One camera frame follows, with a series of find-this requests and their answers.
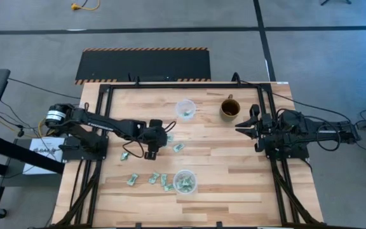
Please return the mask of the glazed ceramic mug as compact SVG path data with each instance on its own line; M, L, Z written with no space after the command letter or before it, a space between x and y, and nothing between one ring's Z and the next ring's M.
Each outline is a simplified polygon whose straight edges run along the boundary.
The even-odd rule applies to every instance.
M228 98L221 103L219 113L223 121L229 122L236 119L240 111L240 104L233 99L233 94L230 94Z

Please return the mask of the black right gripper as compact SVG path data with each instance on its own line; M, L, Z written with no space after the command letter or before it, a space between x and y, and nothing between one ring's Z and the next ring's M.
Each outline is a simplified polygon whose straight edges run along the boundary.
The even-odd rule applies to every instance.
M254 145L256 152L262 152L265 150L265 135L271 133L273 128L273 121L269 113L262 114L259 118L260 107L257 104L253 104L250 108L250 119L242 123L236 124L237 132L248 136L251 139L256 139L257 142Z

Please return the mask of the black aluminium table frame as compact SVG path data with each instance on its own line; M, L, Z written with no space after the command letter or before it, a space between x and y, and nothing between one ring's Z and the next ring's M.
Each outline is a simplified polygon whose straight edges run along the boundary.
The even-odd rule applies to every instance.
M241 105L237 122L248 119L253 104L266 101L266 94L254 88L217 88L199 83L172 83L161 88L117 88L112 101L105 101L102 113L115 119L160 119L176 122L173 141L160 149L154 161L139 159L136 144L128 149L133 156L121 161L122 139L109 135L109 150L102 163L98 182L93 226L122 227L140 223L144 227L162 226L271 226L279 225L280 213L271 165L264 153L254 150L254 141L238 133L234 123L224 122L220 104L230 94ZM190 120L177 116L175 106L189 99L196 104ZM178 153L173 147L183 143ZM180 170L195 173L198 187L192 194L175 189L165 191ZM153 172L160 174L155 184L148 182ZM127 181L139 175L133 186Z

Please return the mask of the black tripod base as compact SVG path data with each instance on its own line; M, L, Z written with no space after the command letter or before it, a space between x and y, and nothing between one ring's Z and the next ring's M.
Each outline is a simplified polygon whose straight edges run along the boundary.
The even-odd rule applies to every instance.
M326 4L329 4L329 2L331 1L335 1L337 3L346 3L346 4L352 4L351 0L323 0L321 3L320 3L320 6L324 6Z

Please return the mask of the clear plastic tub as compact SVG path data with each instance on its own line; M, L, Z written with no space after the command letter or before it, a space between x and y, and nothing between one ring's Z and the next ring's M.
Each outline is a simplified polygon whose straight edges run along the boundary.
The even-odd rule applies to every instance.
M176 182L179 180L179 179L185 179L185 178L189 178L191 177L192 180L194 181L194 184L193 186L195 186L195 190L194 191L191 191L189 193L186 193L184 191L180 191L177 189L176 187ZM174 175L173 177L173 185L174 185L174 188L175 190L180 193L180 194L192 194L193 192L196 191L197 187L198 187L198 181L197 181L197 178L196 178L196 175L195 173L193 173L192 171L190 170L180 170L178 171L178 173L176 173L176 175Z
M176 104L175 111L179 118L182 118L184 120L190 120L194 117L196 113L196 104L189 99L184 99L183 101L180 101ZM190 116L185 117L183 115L186 111L190 112Z

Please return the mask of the white printed box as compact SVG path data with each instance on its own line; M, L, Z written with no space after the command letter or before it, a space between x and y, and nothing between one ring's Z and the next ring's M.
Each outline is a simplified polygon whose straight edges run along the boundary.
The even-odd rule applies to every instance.
M64 138L61 137L43 137L33 139L29 149L39 155L48 157L52 160L62 162L63 152L59 148L64 143ZM23 175L39 175L39 174L54 174L54 172L35 167L34 165L25 164L22 172Z

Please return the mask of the black hazard-striped floor mat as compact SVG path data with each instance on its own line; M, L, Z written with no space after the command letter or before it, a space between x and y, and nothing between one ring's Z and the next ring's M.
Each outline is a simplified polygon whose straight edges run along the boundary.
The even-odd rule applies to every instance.
M210 81L210 54L204 47L86 48L75 84L131 81Z

